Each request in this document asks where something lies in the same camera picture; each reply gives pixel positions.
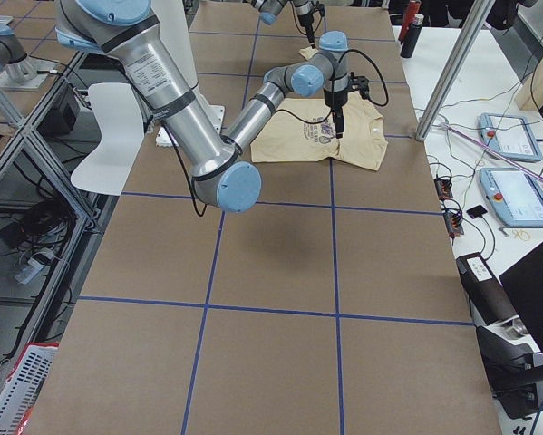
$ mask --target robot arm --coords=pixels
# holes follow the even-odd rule
[[[13,30],[0,25],[0,72],[7,70],[14,82],[24,83],[37,75],[32,59],[27,55]]]
[[[228,135],[221,138],[160,40],[160,22],[150,9],[150,0],[121,3],[120,9],[98,0],[58,0],[57,8],[60,42],[102,51],[122,63],[155,119],[163,122],[189,158],[197,197],[225,211],[242,212],[257,202],[261,178],[240,155],[286,94],[295,91],[309,96],[326,81],[331,91],[332,78],[335,92],[347,87],[347,66],[340,59],[347,48],[345,36],[325,34],[324,49],[310,61],[271,70]],[[330,97],[329,101],[344,104],[344,99]]]
[[[322,35],[320,50],[309,61],[277,67],[265,75],[264,84],[228,128],[227,137],[241,149],[247,147],[271,119],[289,92],[310,97],[324,88],[326,105],[331,109],[336,136],[344,132],[342,108],[347,103],[350,81],[347,62],[347,38],[342,32]]]
[[[288,1],[293,3],[299,25],[305,29],[307,41],[315,48],[314,12],[319,12],[320,16],[324,17],[324,5],[314,0],[251,0],[251,5],[259,11],[261,21],[271,25]]]

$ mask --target beige t-shirt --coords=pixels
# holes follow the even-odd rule
[[[285,99],[280,108],[309,121],[319,121],[329,112],[323,100]],[[251,144],[251,156],[254,162],[319,161],[332,157],[378,170],[387,145],[383,116],[354,92],[344,106],[344,136],[340,140],[335,137],[331,117],[321,124],[305,124],[279,112]]]

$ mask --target black bottle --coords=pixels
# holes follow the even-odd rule
[[[402,50],[400,51],[400,56],[409,59],[414,53],[414,47],[418,41],[418,36],[420,36],[420,31],[422,30],[422,22],[424,21],[424,15],[416,14],[410,23],[408,28],[408,33],[404,38],[404,44],[402,45]]]

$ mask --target white plastic basket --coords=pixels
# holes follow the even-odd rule
[[[50,371],[57,344],[29,343],[0,394],[0,435],[16,435]]]

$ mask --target black monitor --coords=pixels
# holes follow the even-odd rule
[[[502,274],[500,282],[543,352],[543,243]]]
[[[505,294],[543,352],[543,243],[500,276]],[[477,329],[493,393],[516,419],[543,406],[543,354],[514,345],[486,328]]]

